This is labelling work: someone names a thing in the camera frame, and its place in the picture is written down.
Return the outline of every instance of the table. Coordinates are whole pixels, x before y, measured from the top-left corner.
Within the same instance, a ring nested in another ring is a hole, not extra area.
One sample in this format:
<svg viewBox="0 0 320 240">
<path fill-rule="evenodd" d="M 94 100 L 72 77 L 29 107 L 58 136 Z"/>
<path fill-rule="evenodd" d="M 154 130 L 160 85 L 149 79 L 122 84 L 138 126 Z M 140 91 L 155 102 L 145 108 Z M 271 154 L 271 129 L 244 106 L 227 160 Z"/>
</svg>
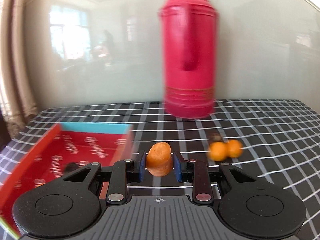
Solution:
<svg viewBox="0 0 320 240">
<path fill-rule="evenodd" d="M 164 113 L 159 102 L 119 103 L 46 109 L 38 114 L 0 154 L 0 185 L 19 160 L 56 122 L 125 122 L 134 128 L 134 154 L 148 151 L 158 141 L 179 149 L 185 159 L 208 166 L 207 138 L 219 132 L 238 139 L 244 152 L 230 163 L 291 190 L 307 208 L 298 237 L 320 239 L 320 115 L 298 100 L 242 99 L 216 101 L 215 114 L 204 119 L 181 119 Z M 176 182 L 174 174 L 156 178 L 146 172 L 142 183 L 129 185 L 129 193 L 142 195 L 191 194 L 191 184 Z M 216 184 L 213 192 L 219 197 Z M 0 228 L 0 239 L 10 236 Z"/>
</svg>

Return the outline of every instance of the triangular cutout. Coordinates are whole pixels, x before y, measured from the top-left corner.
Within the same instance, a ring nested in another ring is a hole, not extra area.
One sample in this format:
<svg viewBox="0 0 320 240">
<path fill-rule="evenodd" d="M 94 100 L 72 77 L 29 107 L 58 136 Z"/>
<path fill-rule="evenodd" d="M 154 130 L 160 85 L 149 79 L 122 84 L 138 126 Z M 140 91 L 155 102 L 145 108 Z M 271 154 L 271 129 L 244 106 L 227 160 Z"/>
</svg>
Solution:
<svg viewBox="0 0 320 240">
<path fill-rule="evenodd" d="M 84 169 L 64 179 L 64 181 L 83 182 L 91 169 Z"/>
<path fill-rule="evenodd" d="M 255 179 L 249 177 L 248 175 L 242 173 L 241 171 L 230 169 L 232 176 L 235 178 L 236 182 L 244 183 L 244 182 L 254 182 Z"/>
</svg>

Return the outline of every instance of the beige curtain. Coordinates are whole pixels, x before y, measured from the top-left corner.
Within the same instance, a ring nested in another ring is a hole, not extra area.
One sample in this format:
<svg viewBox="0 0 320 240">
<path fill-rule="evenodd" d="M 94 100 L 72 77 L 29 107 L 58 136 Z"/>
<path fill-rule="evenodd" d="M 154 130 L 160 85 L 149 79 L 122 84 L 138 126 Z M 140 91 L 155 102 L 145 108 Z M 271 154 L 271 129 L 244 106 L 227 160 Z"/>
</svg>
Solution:
<svg viewBox="0 0 320 240">
<path fill-rule="evenodd" d="M 13 138 L 37 114 L 24 57 L 25 0 L 3 0 L 0 25 L 0 103 Z"/>
</svg>

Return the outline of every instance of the red box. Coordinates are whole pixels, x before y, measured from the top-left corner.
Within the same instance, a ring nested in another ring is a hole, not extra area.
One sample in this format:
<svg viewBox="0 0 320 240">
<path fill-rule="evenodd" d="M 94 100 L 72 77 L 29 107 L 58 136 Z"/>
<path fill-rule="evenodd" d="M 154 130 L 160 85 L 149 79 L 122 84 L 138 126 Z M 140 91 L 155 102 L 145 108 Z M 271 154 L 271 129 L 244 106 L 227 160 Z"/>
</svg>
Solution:
<svg viewBox="0 0 320 240">
<path fill-rule="evenodd" d="M 21 194 L 88 163 L 111 166 L 131 156 L 130 124 L 57 123 L 29 150 L 1 187 L 2 220 L 11 227 L 9 231 L 19 232 L 12 218 L 12 206 Z M 104 183 L 100 198 L 105 197 L 107 186 Z"/>
</svg>

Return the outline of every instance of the red vacuum flask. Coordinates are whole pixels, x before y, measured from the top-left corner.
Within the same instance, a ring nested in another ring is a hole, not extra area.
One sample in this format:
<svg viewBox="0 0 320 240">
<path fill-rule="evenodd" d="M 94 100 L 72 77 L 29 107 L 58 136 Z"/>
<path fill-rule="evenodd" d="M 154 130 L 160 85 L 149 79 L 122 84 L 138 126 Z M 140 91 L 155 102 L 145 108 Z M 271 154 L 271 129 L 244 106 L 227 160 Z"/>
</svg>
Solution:
<svg viewBox="0 0 320 240">
<path fill-rule="evenodd" d="M 208 0 L 167 0 L 162 20 L 164 107 L 182 118 L 212 112 L 217 12 Z"/>
</svg>

